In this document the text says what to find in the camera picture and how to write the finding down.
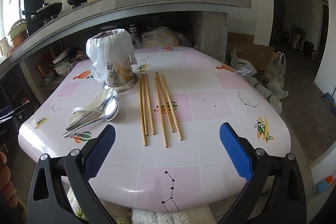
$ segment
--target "white towel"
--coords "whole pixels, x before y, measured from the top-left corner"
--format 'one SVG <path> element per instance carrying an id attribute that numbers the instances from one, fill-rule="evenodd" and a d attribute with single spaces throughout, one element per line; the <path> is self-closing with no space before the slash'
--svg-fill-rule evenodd
<path id="1" fill-rule="evenodd" d="M 68 199 L 74 212 L 80 210 L 80 206 L 70 187 Z M 101 200 L 101 204 L 113 219 L 128 221 L 127 208 Z M 155 213 L 139 209 L 132 209 L 132 224 L 216 224 L 208 205 L 192 210 L 178 211 L 174 213 Z"/>

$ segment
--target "person's hand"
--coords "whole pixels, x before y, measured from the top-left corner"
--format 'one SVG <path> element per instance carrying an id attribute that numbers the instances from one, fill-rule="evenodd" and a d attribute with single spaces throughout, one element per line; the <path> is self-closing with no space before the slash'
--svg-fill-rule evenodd
<path id="1" fill-rule="evenodd" d="M 11 171 L 5 165 L 7 162 L 6 155 L 0 152 L 0 193 L 7 200 L 9 206 L 14 208 L 17 205 L 17 196 L 14 184 L 9 181 L 11 178 Z"/>

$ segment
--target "stainless steel container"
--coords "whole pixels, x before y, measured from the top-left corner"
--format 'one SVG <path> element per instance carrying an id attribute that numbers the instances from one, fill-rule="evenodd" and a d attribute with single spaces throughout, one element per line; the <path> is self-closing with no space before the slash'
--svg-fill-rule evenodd
<path id="1" fill-rule="evenodd" d="M 138 77 L 133 73 L 130 58 L 124 58 L 114 63 L 107 63 L 109 77 L 105 80 L 104 89 L 114 88 L 117 93 L 124 92 L 133 87 Z"/>

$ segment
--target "wooden chopstick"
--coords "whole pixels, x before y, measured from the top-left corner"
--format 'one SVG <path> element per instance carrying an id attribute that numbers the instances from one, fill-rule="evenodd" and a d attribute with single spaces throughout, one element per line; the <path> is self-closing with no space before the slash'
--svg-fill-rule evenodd
<path id="1" fill-rule="evenodd" d="M 168 109 L 168 105 L 167 105 L 167 100 L 166 100 L 166 97 L 165 97 L 165 93 L 163 92 L 163 89 L 162 89 L 162 85 L 161 85 L 161 81 L 160 81 L 160 77 L 159 77 L 159 73 L 156 71 L 155 72 L 156 74 L 156 78 L 157 78 L 157 85 L 159 86 L 159 91 L 161 93 L 161 97 L 162 97 L 162 100 L 163 100 L 163 105 L 165 106 L 165 110 L 166 110 L 166 114 L 167 114 L 167 118 L 168 118 L 168 122 L 170 124 L 170 127 L 171 127 L 171 131 L 174 132 L 174 127 L 173 127 L 173 123 L 170 119 L 170 112 L 169 112 L 169 109 Z"/>
<path id="2" fill-rule="evenodd" d="M 165 147 L 168 147 L 168 142 L 167 142 L 167 134 L 166 134 L 166 127 L 165 127 L 165 121 L 163 119 L 163 114 L 162 114 L 162 109 L 161 109 L 161 101 L 160 101 L 160 93 L 158 89 L 158 81 L 157 78 L 154 77 L 155 81 L 155 89 L 156 89 L 156 98 L 157 98 L 157 105 L 159 107 L 159 116 L 160 116 L 160 121 L 161 121 L 161 127 L 162 127 L 162 134 L 163 134 L 163 140 L 165 142 Z"/>
<path id="3" fill-rule="evenodd" d="M 166 83 L 166 79 L 165 79 L 165 76 L 163 74 L 161 74 L 161 76 L 162 76 L 163 86 L 165 87 L 168 102 L 169 102 L 169 105 L 170 105 L 171 114 L 173 115 L 176 130 L 178 132 L 178 136 L 180 137 L 180 140 L 182 141 L 182 134 L 181 134 L 181 130 L 180 130 L 180 127 L 179 127 L 179 122 L 177 120 L 175 109 L 174 109 L 173 103 L 172 103 L 171 98 L 170 98 L 170 94 L 169 94 L 168 86 L 167 86 L 167 83 Z"/>
<path id="4" fill-rule="evenodd" d="M 144 122 L 143 122 L 141 77 L 138 78 L 138 85 L 139 85 L 139 106 L 140 106 L 140 121 L 141 121 L 141 129 L 142 129 L 142 139 L 143 139 L 143 145 L 147 146 L 147 139 L 146 139 L 146 134 L 145 134 L 145 126 L 144 126 Z"/>
<path id="5" fill-rule="evenodd" d="M 147 109 L 146 109 L 146 80 L 145 75 L 141 77 L 141 85 L 142 85 L 142 109 L 143 109 L 143 121 L 145 125 L 145 135 L 148 136 L 148 124 L 147 124 Z"/>
<path id="6" fill-rule="evenodd" d="M 155 135 L 155 127 L 154 127 L 154 118 L 153 118 L 153 110 L 151 103 L 151 96 L 149 94 L 149 84 L 148 84 L 148 75 L 145 73 L 146 78 L 146 95 L 147 95 L 147 104 L 148 104 L 148 112 L 149 112 L 149 120 L 151 122 L 152 132 Z"/>

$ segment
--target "stainless steel spoon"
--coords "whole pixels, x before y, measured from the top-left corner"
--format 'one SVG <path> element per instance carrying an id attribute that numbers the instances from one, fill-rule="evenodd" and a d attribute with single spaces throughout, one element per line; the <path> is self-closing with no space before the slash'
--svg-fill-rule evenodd
<path id="1" fill-rule="evenodd" d="M 110 94 L 109 97 L 105 98 L 105 100 L 101 103 L 101 105 L 99 107 L 97 107 L 97 109 L 100 109 L 103 107 L 103 105 L 107 102 L 108 99 L 110 99 L 112 97 L 112 93 Z M 73 125 L 67 127 L 65 130 L 72 130 L 73 128 L 75 128 L 79 122 L 81 122 L 83 119 L 85 119 L 89 114 L 91 114 L 92 111 L 88 112 L 84 117 L 80 118 L 76 123 L 74 123 Z"/>
<path id="2" fill-rule="evenodd" d="M 113 96 L 111 97 L 110 99 L 108 99 L 106 101 L 106 103 L 103 105 L 103 108 L 101 109 L 101 115 L 100 117 L 92 120 L 92 121 L 89 121 L 89 122 L 86 122 L 80 126 L 77 126 L 69 131 L 67 131 L 66 133 L 63 134 L 63 138 L 74 133 L 76 130 L 80 129 L 80 128 L 83 128 L 85 126 L 88 126 L 94 122 L 97 122 L 97 121 L 100 121 L 100 120 L 103 120 L 103 119 L 106 119 L 107 121 L 110 121 L 114 118 L 114 116 L 116 115 L 117 111 L 119 110 L 119 100 L 116 96 Z"/>

